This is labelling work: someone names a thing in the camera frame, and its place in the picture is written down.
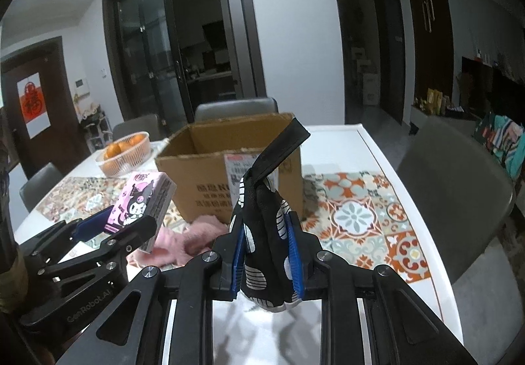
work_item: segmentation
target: chair backrest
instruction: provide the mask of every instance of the chair backrest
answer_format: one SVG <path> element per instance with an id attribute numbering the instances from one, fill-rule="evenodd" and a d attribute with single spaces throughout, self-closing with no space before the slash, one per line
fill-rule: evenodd
<path id="1" fill-rule="evenodd" d="M 162 134 L 158 116 L 156 114 L 149 114 L 115 125 L 113 128 L 113 139 L 118 140 L 126 135 L 139 131 L 148 132 L 151 141 L 162 140 L 166 137 Z"/>
<path id="2" fill-rule="evenodd" d="M 454 283 L 510 214 L 510 177 L 484 147 L 438 117 L 419 130 L 397 173 Z"/>
<path id="3" fill-rule="evenodd" d="M 27 210 L 31 210 L 55 187 L 64 176 L 56 166 L 49 162 L 20 189 L 20 197 Z"/>
<path id="4" fill-rule="evenodd" d="M 278 113 L 277 102 L 271 97 L 231 99 L 199 104 L 195 110 L 195 121 L 231 118 L 263 113 Z"/>

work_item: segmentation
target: pink tissue box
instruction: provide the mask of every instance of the pink tissue box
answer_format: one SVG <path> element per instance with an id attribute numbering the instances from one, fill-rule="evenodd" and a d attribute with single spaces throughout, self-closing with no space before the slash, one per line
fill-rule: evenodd
<path id="1" fill-rule="evenodd" d="M 153 251 L 155 239 L 176 189 L 177 185 L 164 172 L 132 173 L 104 229 L 110 233 L 116 233 L 140 217 L 150 215 L 157 221 L 157 232 L 139 249 L 144 252 Z"/>

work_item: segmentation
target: silver screw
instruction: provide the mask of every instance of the silver screw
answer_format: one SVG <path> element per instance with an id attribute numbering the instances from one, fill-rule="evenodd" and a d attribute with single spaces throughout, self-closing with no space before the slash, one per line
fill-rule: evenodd
<path id="1" fill-rule="evenodd" d="M 392 272 L 392 267 L 387 266 L 386 264 L 381 264 L 377 266 L 377 273 L 379 273 L 381 276 L 390 276 L 392 275 Z"/>
<path id="2" fill-rule="evenodd" d="M 207 263 L 214 262 L 218 257 L 219 257 L 219 254 L 217 254 L 217 252 L 215 251 L 206 251 L 202 255 L 202 259 Z"/>
<path id="3" fill-rule="evenodd" d="M 332 253 L 330 251 L 319 251 L 317 253 L 317 259 L 322 262 L 329 262 L 332 259 Z"/>
<path id="4" fill-rule="evenodd" d="M 155 267 L 155 266 L 148 266 L 148 267 L 144 267 L 142 269 L 142 276 L 144 276 L 145 278 L 152 278 L 153 276 L 155 276 L 158 272 L 158 267 Z"/>

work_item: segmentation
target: orange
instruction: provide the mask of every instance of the orange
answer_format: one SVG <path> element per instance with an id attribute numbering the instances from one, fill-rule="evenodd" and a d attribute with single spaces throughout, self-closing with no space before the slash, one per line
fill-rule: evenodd
<path id="1" fill-rule="evenodd" d="M 144 139 L 144 134 L 135 134 L 132 138 L 130 138 L 130 144 L 132 146 L 136 146 L 138 143 L 140 143 Z"/>
<path id="2" fill-rule="evenodd" d="M 120 153 L 124 153 L 127 150 L 130 150 L 133 146 L 125 141 L 119 141 Z"/>
<path id="3" fill-rule="evenodd" d="M 118 145 L 118 143 L 111 143 L 107 147 L 105 155 L 108 158 L 114 158 L 115 156 L 120 155 L 120 153 L 121 153 L 121 150 L 120 150 L 120 146 Z"/>

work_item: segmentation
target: black metal bracket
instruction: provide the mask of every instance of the black metal bracket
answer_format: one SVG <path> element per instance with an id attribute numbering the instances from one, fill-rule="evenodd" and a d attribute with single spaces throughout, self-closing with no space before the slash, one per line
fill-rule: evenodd
<path id="1" fill-rule="evenodd" d="M 111 208 L 84 221 L 58 222 L 20 246 L 30 297 L 18 322 L 51 349 L 90 324 L 128 284 L 126 256 L 157 231 L 154 218 L 143 217 L 104 239 L 99 249 L 60 263 L 79 240 L 102 231 Z"/>
<path id="2" fill-rule="evenodd" d="M 324 251 L 291 214 L 303 264 L 303 300 L 322 300 L 321 364 L 364 364 L 358 309 L 362 298 L 374 365 L 474 365 L 450 330 L 390 267 L 349 265 Z M 212 300 L 231 301 L 238 233 L 185 267 L 143 269 L 60 358 L 59 365 L 157 365 L 162 362 L 170 300 L 177 299 L 169 363 L 213 364 Z"/>

